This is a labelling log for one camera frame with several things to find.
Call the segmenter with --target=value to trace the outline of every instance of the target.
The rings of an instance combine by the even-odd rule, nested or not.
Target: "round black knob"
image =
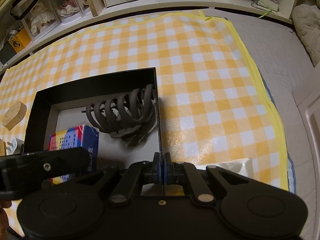
[[[259,184],[234,186],[222,200],[220,212],[231,228],[253,238],[299,235],[308,216],[296,195]]]
[[[26,196],[17,209],[27,237],[69,239],[89,231],[101,218],[104,206],[88,185],[61,184]]]

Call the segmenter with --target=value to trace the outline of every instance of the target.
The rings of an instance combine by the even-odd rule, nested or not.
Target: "yellow checkered blanket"
[[[202,11],[152,14],[88,27],[7,70],[0,116],[20,100],[26,117],[5,141],[24,138],[38,90],[88,76],[156,67],[163,151],[206,164],[252,158],[254,177],[287,184],[284,130],[257,66],[231,22]],[[8,210],[10,225],[22,234]]]

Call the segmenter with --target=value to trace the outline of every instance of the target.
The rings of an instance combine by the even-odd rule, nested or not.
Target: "screw hole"
[[[164,206],[164,205],[166,205],[166,201],[165,200],[159,200],[158,201],[158,204],[160,205],[160,206]]]
[[[50,171],[51,170],[51,164],[50,163],[45,163],[43,164],[43,168],[45,171]]]

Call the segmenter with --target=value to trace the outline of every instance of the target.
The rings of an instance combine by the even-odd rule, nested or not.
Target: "yellow fabric trim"
[[[285,136],[284,136],[284,127],[280,118],[280,115],[275,107],[275,105],[270,100],[266,88],[263,84],[260,72],[258,70],[257,65],[255,64],[254,60],[250,56],[247,48],[245,47],[244,43],[240,39],[236,29],[234,28],[233,24],[230,21],[227,21],[223,18],[217,18],[214,17],[215,20],[222,21],[227,28],[230,30],[233,38],[236,41],[236,44],[238,45],[238,48],[244,57],[244,60],[247,63],[247,68],[250,73],[250,77],[252,79],[252,82],[257,90],[257,94],[260,98],[260,101],[263,103],[263,106],[265,107],[268,116],[270,117],[271,124],[273,126],[275,135],[276,135],[276,141],[277,146],[279,150],[279,158],[280,158],[280,165],[279,165],[279,174],[280,174],[280,186],[282,189],[289,191],[288,187],[288,175],[287,175],[287,162],[288,162],[288,156],[287,156],[287,146],[285,142]]]
[[[71,41],[73,39],[76,39],[77,37],[83,36],[88,33],[94,33],[94,32],[98,32],[101,30],[108,30],[108,29],[125,27],[125,26],[145,24],[148,22],[152,22],[156,19],[160,19],[160,18],[164,18],[164,17],[168,17],[168,16],[185,16],[185,17],[192,17],[192,18],[200,19],[203,21],[208,21],[208,20],[221,21],[230,30],[236,44],[238,45],[239,50],[240,50],[240,52],[241,52],[242,56],[244,57],[244,60],[247,64],[247,68],[250,73],[252,83],[254,84],[254,86],[257,90],[258,97],[259,97],[260,101],[262,102],[262,104],[264,105],[264,107],[268,113],[268,116],[270,117],[270,121],[272,123],[272,126],[274,128],[277,146],[278,146],[278,150],[279,150],[279,158],[280,158],[280,164],[279,164],[280,185],[281,185],[282,189],[288,191],[287,148],[286,148],[286,143],[285,143],[284,128],[283,128],[282,121],[280,119],[278,111],[276,110],[276,107],[274,106],[274,104],[272,103],[272,101],[269,99],[269,97],[267,95],[267,92],[264,87],[264,84],[263,84],[262,78],[260,76],[257,65],[253,61],[252,57],[250,56],[249,52],[247,51],[247,48],[245,47],[245,45],[242,42],[242,40],[240,39],[236,29],[234,28],[233,24],[230,21],[223,19],[223,18],[220,18],[220,17],[207,17],[204,15],[203,11],[199,12],[199,15],[195,15],[195,14],[191,14],[191,13],[184,13],[184,12],[173,12],[173,13],[163,14],[159,17],[149,19],[146,21],[142,21],[142,22],[138,22],[138,23],[130,23],[130,24],[126,24],[126,25],[114,25],[114,26],[102,27],[102,28],[97,28],[97,29],[89,29],[89,30],[86,30],[82,33],[78,33],[72,37],[63,38],[61,41],[56,41],[53,44],[44,48],[44,50],[48,50],[50,48],[50,46],[59,45],[59,44],[65,43],[67,41]],[[34,57],[37,57],[38,53],[43,53],[43,52],[44,52],[43,50],[40,50],[39,52],[37,52],[36,54],[32,55],[31,57],[27,58],[26,60],[24,60],[22,62],[23,63],[29,62],[30,60],[33,60]]]

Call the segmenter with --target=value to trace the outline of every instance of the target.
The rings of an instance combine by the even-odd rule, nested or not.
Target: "black strap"
[[[15,20],[19,21],[19,20],[22,20],[28,12],[30,12],[30,10],[33,8],[33,6],[36,5],[36,3],[39,1],[39,0],[33,0],[32,3],[28,6],[28,8],[21,14],[21,16],[16,16],[12,13],[12,9],[14,7],[17,6],[17,4],[20,2],[21,0],[15,0],[14,3],[12,4],[12,8],[10,10],[10,14],[14,17]]]
[[[99,128],[103,133],[109,133],[112,138],[135,133],[155,114],[152,89],[153,85],[148,84],[145,89],[134,89],[131,93],[121,94],[117,98],[109,98],[99,104],[90,104],[85,111],[87,118],[94,127]],[[92,108],[96,120],[91,114]],[[115,115],[113,108],[119,112],[120,118]]]

